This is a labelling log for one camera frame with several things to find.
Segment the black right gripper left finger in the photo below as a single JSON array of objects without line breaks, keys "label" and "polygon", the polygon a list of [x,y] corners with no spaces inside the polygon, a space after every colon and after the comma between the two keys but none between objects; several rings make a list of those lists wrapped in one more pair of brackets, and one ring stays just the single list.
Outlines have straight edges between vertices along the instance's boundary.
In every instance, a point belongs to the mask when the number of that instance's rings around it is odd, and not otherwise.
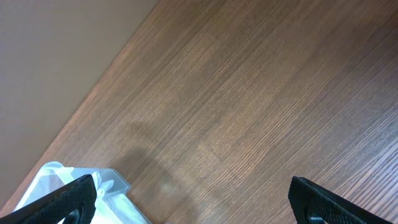
[{"label": "black right gripper left finger", "polygon": [[86,174],[1,218],[1,224],[86,224],[95,215],[96,188]]}]

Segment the clear plastic storage container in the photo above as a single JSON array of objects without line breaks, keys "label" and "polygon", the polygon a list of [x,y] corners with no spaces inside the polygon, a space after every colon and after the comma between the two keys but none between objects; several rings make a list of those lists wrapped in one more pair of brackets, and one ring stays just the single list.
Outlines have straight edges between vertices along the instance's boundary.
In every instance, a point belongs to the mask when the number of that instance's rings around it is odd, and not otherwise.
[{"label": "clear plastic storage container", "polygon": [[15,210],[42,198],[77,178],[90,174],[96,189],[92,223],[150,223],[127,198],[130,184],[114,169],[65,167],[57,161],[44,164],[22,196]]}]

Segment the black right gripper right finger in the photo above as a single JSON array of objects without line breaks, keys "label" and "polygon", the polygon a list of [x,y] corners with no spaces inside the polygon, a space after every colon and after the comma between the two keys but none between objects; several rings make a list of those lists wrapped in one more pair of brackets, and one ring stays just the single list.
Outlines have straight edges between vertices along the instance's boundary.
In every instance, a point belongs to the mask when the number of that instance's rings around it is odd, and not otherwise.
[{"label": "black right gripper right finger", "polygon": [[391,224],[304,177],[292,177],[288,199],[298,224]]}]

